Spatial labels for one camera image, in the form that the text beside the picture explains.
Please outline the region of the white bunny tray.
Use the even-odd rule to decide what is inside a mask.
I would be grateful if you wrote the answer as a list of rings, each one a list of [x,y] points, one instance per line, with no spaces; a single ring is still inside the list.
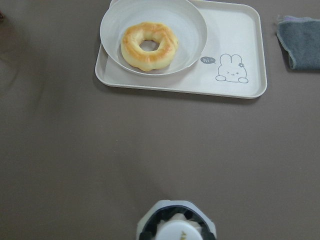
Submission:
[[[203,16],[207,40],[199,60],[164,76],[138,75],[113,61],[100,45],[95,73],[111,87],[254,99],[267,88],[261,20],[244,4],[188,0]]]

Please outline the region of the glazed donut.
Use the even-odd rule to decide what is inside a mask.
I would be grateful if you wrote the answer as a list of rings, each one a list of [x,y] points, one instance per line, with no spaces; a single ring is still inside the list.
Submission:
[[[124,60],[144,72],[161,70],[173,61],[179,40],[167,25],[141,22],[127,28],[120,42]]]

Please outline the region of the white plate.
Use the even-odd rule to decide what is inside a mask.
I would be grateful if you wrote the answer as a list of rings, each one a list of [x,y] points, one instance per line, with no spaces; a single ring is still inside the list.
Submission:
[[[125,30],[141,22],[163,23],[178,38],[179,47],[169,66],[142,71],[130,66],[121,53]],[[123,69],[141,76],[159,77],[191,67],[207,42],[207,25],[200,11],[188,0],[118,0],[111,4],[100,24],[101,44]]]

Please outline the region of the tea bottle front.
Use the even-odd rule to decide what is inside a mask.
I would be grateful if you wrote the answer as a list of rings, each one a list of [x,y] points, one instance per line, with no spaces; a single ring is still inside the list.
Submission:
[[[137,240],[216,240],[216,226],[195,204],[159,200],[140,219]]]

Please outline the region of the grey folded cloth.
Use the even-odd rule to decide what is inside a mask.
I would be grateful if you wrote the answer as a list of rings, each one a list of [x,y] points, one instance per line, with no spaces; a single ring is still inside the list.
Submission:
[[[320,21],[285,15],[277,24],[277,38],[288,53],[292,70],[320,69]]]

